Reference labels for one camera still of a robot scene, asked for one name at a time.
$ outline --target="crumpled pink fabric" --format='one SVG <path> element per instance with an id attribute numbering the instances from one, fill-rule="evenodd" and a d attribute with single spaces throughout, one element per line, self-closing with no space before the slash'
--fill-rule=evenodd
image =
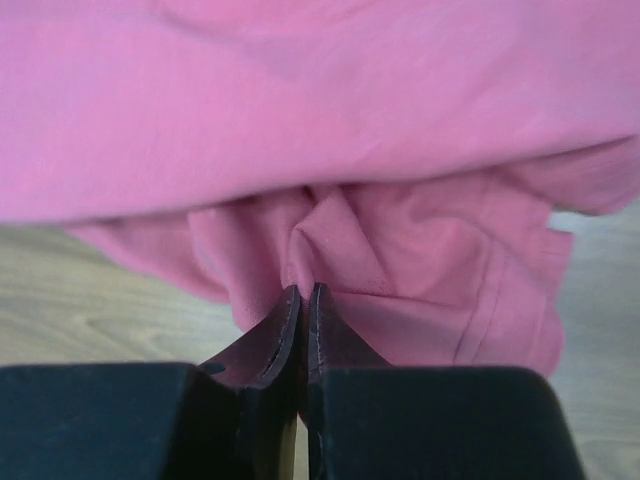
<path id="1" fill-rule="evenodd" d="M 640 187 L 636 0 L 0 0 L 0 219 L 396 364 L 553 371 L 554 205 Z"/>

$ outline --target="pink towel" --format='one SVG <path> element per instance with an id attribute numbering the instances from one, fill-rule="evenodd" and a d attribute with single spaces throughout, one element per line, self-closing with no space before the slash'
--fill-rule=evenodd
<path id="1" fill-rule="evenodd" d="M 571 238 L 640 187 L 637 0 L 0 0 L 0 219 L 396 364 L 550 373 Z"/>

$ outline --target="pink garment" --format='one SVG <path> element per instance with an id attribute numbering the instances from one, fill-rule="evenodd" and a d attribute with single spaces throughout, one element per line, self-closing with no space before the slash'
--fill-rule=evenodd
<path id="1" fill-rule="evenodd" d="M 396 364 L 550 373 L 640 188 L 637 0 L 0 0 L 0 219 L 229 301 L 329 284 Z"/>

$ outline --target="wood grain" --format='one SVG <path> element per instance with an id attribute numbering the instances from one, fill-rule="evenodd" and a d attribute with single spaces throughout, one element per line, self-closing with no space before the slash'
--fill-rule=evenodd
<path id="1" fill-rule="evenodd" d="M 578 234 L 552 379 L 592 479 L 640 478 L 640 204 L 558 214 Z M 227 306 L 127 272 L 51 228 L 0 228 L 0 364 L 200 362 L 239 335 Z M 296 478 L 306 479 L 306 433 Z"/>

